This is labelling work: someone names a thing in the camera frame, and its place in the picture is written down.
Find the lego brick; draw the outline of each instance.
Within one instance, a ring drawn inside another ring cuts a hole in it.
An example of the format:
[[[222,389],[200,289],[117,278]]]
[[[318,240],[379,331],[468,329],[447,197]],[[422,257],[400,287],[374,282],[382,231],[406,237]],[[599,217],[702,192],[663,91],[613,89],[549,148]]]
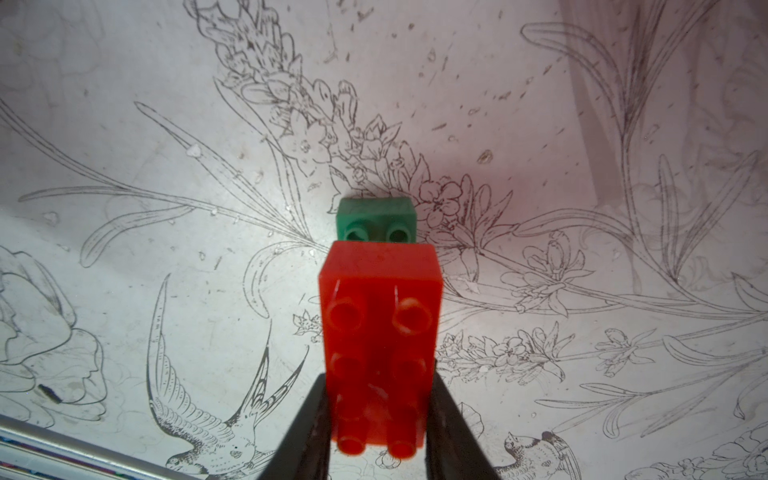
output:
[[[336,241],[319,275],[326,388],[339,450],[424,442],[442,275],[432,245]]]
[[[339,240],[415,243],[416,210],[409,198],[343,198],[336,213]]]

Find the red lego brick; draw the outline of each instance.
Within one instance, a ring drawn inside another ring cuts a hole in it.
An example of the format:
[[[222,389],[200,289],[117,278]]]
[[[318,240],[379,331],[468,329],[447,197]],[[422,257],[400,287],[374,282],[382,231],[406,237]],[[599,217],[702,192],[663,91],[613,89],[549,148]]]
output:
[[[442,275],[435,248],[336,241],[319,275],[326,388],[339,450],[424,443]]]

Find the bird head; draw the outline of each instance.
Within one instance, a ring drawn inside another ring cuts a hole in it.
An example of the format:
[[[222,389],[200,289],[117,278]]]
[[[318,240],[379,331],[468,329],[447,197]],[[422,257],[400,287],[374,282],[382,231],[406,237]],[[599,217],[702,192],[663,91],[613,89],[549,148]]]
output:
[[[510,433],[504,441],[504,450],[506,450],[509,455],[517,458],[517,455],[519,455],[520,452],[531,448],[540,441],[541,440],[532,437],[516,437]]]
[[[187,453],[180,453],[179,455],[170,457],[168,461],[165,462],[165,468],[190,475],[202,475],[208,473],[207,468],[192,462],[187,457]]]

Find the bird drawing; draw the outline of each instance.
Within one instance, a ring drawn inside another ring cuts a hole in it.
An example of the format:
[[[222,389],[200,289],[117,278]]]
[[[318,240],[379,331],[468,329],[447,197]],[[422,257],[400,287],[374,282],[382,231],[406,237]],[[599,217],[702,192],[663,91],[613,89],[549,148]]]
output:
[[[147,390],[157,425],[168,435],[186,440],[193,448],[170,457],[165,466],[192,475],[207,474],[208,480],[255,476],[273,456],[273,452],[262,451],[261,445],[257,445],[256,427],[285,399],[304,361],[266,399],[270,355],[269,347],[265,347],[256,378],[234,415],[223,421],[204,412],[192,402],[165,353],[163,318],[167,283],[166,276],[154,308],[147,350]]]
[[[571,480],[581,480],[571,447],[552,432],[542,433],[541,439],[516,437],[510,433],[504,441],[504,449],[515,463],[494,467],[502,480],[548,480],[558,470],[568,473]]]

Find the green lego brick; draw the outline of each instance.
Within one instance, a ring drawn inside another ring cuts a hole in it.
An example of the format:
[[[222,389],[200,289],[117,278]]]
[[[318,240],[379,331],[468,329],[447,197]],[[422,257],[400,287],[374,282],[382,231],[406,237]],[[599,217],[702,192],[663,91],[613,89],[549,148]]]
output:
[[[339,240],[416,243],[416,210],[406,197],[343,198],[336,233]]]

